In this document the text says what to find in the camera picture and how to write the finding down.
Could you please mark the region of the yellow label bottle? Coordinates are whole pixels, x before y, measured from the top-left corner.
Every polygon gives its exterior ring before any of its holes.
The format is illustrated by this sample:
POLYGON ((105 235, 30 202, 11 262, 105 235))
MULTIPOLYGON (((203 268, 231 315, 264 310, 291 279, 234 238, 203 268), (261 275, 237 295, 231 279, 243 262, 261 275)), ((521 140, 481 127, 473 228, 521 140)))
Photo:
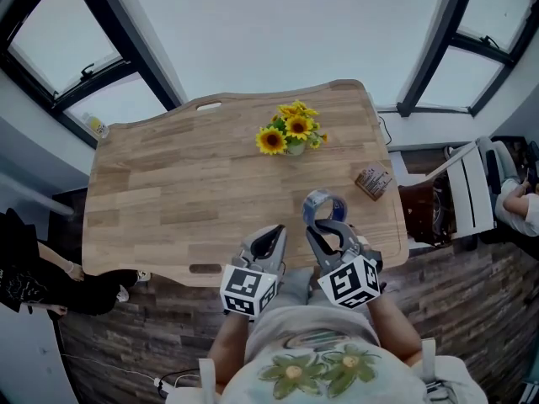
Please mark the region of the yellow label bottle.
POLYGON ((82 121, 98 138, 104 139, 109 134, 109 127, 93 114, 84 113, 82 121))

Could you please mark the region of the white slatted chair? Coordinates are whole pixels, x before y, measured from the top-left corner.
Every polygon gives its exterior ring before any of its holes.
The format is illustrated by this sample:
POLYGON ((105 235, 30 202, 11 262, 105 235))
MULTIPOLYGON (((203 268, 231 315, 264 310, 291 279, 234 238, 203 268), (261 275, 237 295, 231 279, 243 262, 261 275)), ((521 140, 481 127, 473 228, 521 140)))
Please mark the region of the white slatted chair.
POLYGON ((411 174, 399 151, 389 154, 397 185, 414 186, 446 175, 455 225, 453 240, 471 237, 495 228, 487 178, 478 145, 472 141, 456 150, 456 154, 427 174, 411 174))

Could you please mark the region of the black framed window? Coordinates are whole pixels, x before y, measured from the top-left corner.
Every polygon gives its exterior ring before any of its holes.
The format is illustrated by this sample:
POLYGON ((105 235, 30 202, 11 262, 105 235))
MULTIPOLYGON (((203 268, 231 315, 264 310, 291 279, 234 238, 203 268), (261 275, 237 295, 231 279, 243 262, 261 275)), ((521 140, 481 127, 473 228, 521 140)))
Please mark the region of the black framed window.
POLYGON ((477 116, 516 69, 537 32, 539 0, 440 0, 396 111, 403 118, 414 113, 477 116), (433 89, 435 78, 457 56, 479 59, 494 70, 481 77, 463 104, 427 101, 425 94, 433 89))
POLYGON ((0 71, 90 147, 84 112, 120 94, 157 113, 186 93, 140 0, 0 0, 0 71))

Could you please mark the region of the person's left forearm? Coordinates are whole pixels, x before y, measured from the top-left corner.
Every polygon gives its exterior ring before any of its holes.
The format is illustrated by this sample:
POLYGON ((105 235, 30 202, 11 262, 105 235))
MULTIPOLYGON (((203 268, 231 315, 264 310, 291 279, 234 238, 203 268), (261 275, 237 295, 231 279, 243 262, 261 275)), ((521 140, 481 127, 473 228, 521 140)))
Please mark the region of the person's left forearm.
POLYGON ((248 334, 247 316, 235 312, 226 316, 208 354, 216 372, 236 372, 243 367, 248 334))

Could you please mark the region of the person's grey trousers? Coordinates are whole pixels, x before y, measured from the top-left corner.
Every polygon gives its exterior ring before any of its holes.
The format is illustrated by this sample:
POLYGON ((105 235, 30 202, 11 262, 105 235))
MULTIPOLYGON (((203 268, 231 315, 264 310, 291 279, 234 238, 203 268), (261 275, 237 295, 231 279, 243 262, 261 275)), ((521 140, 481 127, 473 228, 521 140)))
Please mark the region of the person's grey trousers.
POLYGON ((328 299, 318 284, 320 273, 318 266, 286 271, 274 303, 278 307, 327 305, 328 299))

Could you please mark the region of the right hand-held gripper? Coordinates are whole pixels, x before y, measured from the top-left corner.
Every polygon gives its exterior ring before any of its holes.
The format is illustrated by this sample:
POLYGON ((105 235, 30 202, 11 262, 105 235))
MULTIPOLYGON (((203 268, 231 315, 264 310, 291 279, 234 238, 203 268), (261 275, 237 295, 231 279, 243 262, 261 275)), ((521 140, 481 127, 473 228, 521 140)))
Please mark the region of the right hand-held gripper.
POLYGON ((306 229, 307 240, 321 269, 318 284, 329 301, 355 309, 378 298, 382 292, 378 278, 382 271, 381 253, 370 249, 363 236, 356 243, 355 232, 342 221, 320 219, 315 220, 315 225, 321 234, 339 238, 341 250, 336 251, 312 227, 306 229))

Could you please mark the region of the grey pole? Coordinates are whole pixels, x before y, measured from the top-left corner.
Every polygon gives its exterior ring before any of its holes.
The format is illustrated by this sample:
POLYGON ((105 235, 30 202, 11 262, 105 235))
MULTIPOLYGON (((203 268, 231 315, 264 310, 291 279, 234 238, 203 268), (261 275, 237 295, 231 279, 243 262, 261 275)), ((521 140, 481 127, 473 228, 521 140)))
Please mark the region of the grey pole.
POLYGON ((0 172, 0 185, 10 188, 22 197, 29 199, 50 211, 55 212, 58 215, 72 216, 75 214, 73 208, 68 207, 62 203, 59 203, 40 192, 20 183, 19 181, 11 178, 6 173, 0 172))

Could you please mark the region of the purple tape roll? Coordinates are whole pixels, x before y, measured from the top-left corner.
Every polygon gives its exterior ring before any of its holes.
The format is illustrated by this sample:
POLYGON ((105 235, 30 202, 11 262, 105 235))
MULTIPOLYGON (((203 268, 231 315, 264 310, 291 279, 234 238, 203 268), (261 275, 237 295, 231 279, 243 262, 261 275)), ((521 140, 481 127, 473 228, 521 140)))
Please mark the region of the purple tape roll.
POLYGON ((332 209, 331 213, 328 216, 329 220, 345 222, 348 215, 348 206, 343 198, 338 195, 332 194, 326 189, 317 189, 313 190, 303 201, 302 205, 302 218, 304 223, 307 226, 310 226, 312 229, 315 229, 319 233, 320 231, 317 226, 317 212, 319 208, 331 203, 332 209))

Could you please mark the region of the sunflower bouquet in vase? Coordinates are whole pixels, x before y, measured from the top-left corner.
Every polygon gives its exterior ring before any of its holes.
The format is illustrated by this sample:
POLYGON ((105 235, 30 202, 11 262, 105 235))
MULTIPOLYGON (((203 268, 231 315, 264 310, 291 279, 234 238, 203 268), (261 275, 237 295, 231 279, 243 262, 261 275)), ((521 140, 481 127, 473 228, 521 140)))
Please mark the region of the sunflower bouquet in vase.
POLYGON ((318 149, 328 141, 328 135, 320 132, 317 115, 315 109, 299 100, 278 105, 270 122, 256 134, 256 146, 271 156, 299 156, 307 148, 318 149))

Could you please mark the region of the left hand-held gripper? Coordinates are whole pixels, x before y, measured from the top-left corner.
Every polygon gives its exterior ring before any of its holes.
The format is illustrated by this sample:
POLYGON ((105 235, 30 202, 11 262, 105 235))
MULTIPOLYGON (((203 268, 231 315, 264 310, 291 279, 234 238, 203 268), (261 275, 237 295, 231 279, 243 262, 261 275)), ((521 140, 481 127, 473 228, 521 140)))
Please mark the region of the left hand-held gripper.
POLYGON ((226 311, 258 317, 276 297, 285 271, 286 228, 263 227, 245 237, 225 267, 220 296, 226 311))

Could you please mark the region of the person's right forearm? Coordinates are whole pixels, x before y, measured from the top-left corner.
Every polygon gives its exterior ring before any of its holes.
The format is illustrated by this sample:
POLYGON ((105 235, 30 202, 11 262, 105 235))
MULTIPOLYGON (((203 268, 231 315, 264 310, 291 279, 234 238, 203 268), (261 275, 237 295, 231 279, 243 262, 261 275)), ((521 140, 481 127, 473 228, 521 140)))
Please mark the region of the person's right forearm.
POLYGON ((381 346, 412 367, 422 359, 422 340, 412 323, 388 295, 367 303, 381 346))

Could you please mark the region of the person's floral print shirt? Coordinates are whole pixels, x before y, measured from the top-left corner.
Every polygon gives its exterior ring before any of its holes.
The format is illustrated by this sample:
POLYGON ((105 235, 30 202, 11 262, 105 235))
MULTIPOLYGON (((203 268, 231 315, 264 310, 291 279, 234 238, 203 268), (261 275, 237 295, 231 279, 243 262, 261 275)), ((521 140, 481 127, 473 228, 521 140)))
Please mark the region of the person's floral print shirt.
POLYGON ((200 383, 177 387, 166 404, 488 404, 459 358, 422 342, 410 367, 386 351, 358 312, 326 306, 279 308, 247 341, 245 362, 227 383, 212 361, 200 383))

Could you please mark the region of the wooden card holder block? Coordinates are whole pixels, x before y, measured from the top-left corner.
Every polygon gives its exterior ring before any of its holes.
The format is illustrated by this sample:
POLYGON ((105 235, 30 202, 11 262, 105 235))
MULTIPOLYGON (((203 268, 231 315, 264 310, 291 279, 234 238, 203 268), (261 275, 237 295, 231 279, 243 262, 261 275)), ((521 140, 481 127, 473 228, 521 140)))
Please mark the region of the wooden card holder block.
POLYGON ((372 162, 362 169, 355 179, 359 187, 372 200, 379 200, 392 184, 392 175, 379 162, 372 162))

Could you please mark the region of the brown leather bag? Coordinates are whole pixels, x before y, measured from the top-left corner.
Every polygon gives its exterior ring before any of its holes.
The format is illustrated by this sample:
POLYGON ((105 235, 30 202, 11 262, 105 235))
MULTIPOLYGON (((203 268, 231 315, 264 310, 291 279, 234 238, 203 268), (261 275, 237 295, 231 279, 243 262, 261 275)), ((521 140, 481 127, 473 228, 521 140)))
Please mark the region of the brown leather bag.
POLYGON ((408 235, 433 247, 451 244, 456 220, 446 173, 410 186, 398 187, 408 235))

